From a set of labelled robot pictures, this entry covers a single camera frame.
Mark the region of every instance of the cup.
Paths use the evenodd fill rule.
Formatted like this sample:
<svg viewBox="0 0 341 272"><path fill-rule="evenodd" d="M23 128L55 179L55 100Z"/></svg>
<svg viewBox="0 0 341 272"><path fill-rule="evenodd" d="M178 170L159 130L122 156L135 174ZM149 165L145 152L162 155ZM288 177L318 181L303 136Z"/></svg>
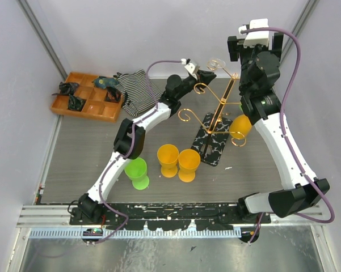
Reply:
<svg viewBox="0 0 341 272"><path fill-rule="evenodd" d="M251 129L252 124L249 118L244 114L236 117L229 127L232 138L235 138L237 140L245 139Z"/></svg>
<svg viewBox="0 0 341 272"><path fill-rule="evenodd" d="M149 186L148 166L141 158L132 160L126 167L125 173L131 179L132 185L137 190L144 190Z"/></svg>
<svg viewBox="0 0 341 272"><path fill-rule="evenodd" d="M172 144L164 144L158 150L158 160L161 165L161 174L165 177L174 177L178 172L179 151Z"/></svg>
<svg viewBox="0 0 341 272"><path fill-rule="evenodd" d="M179 173L181 181L191 182L195 178L195 171L200 164L200 155L193 149L185 149L179 154Z"/></svg>

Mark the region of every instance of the wall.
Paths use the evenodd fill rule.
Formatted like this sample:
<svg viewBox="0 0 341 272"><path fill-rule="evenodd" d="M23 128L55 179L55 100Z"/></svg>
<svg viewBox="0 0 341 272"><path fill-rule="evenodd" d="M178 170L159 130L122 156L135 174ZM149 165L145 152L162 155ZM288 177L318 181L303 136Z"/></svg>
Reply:
<svg viewBox="0 0 341 272"><path fill-rule="evenodd" d="M56 116L61 77L19 5L0 0L0 271L23 204L31 204Z"/></svg>
<svg viewBox="0 0 341 272"><path fill-rule="evenodd" d="M292 29L306 0L28 0L67 71L112 75L146 69L157 60L211 57L227 62L227 38L251 19ZM183 73L158 65L151 75Z"/></svg>
<svg viewBox="0 0 341 272"><path fill-rule="evenodd" d="M341 0L320 1L300 36L302 59L287 103L288 123L307 162L331 185L335 221L327 238L341 271ZM277 90L283 94L295 63L287 56Z"/></svg>

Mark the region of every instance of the striped cloth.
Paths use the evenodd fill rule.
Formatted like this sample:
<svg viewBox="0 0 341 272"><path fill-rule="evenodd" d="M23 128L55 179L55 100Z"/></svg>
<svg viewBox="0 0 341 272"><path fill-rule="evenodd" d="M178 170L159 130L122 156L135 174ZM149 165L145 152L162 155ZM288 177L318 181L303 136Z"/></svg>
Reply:
<svg viewBox="0 0 341 272"><path fill-rule="evenodd" d="M120 83L116 85L116 88L124 96L123 109L129 115L137 117L155 106L154 99L146 85L144 70L139 70L134 74L122 74L117 80ZM163 91L152 80L149 83L156 99L159 100Z"/></svg>

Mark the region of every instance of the wooden tray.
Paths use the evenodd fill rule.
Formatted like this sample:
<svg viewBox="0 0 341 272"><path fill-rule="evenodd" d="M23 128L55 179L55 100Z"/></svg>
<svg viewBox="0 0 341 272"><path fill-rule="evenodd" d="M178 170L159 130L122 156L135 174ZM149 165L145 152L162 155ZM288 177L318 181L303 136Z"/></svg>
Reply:
<svg viewBox="0 0 341 272"><path fill-rule="evenodd" d="M68 75L66 82L76 82L79 87L76 89L74 96L86 100L85 106L80 112L68 109L68 96L58 95L54 100L51 110L60 115L70 115L83 117L93 120L101 120L107 122L116 122L119 117L123 97L121 96L119 103L104 101L107 90L96 88L92 81L98 75L83 74L72 72Z"/></svg>

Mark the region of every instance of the floor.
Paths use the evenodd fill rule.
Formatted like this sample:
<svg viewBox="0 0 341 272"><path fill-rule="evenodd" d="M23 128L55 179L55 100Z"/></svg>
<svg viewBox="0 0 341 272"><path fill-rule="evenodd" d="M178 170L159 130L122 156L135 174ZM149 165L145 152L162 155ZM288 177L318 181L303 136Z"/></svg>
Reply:
<svg viewBox="0 0 341 272"><path fill-rule="evenodd" d="M44 258L66 253L60 258ZM310 227L262 227L251 246L239 239L30 239L22 272L323 271Z"/></svg>
<svg viewBox="0 0 341 272"><path fill-rule="evenodd" d="M221 96L228 79L216 79L211 88ZM165 80L156 80L164 87ZM235 86L228 101L239 101ZM199 119L207 112L214 113L218 101L211 93L198 95L194 92L182 98L182 107L192 109ZM227 105L226 118L234 119L242 114L237 105ZM52 161L45 182L42 203L69 203L78 199L97 180L112 152L113 140L123 118L122 111L117 123L64 117L57 138ZM279 173L260 135L253 128L244 147L232 145L230 138L220 163L212 167L201 163L196 178L184 183L178 176L164 178L160 173L157 150L171 143L179 151L190 148L200 124L196 118L183 122L177 115L162 122L147 133L144 150L140 157L148 164L150 185L143 191L136 190L124 173L112 188L109 202L198 202L237 201L255 192L282 189Z"/></svg>

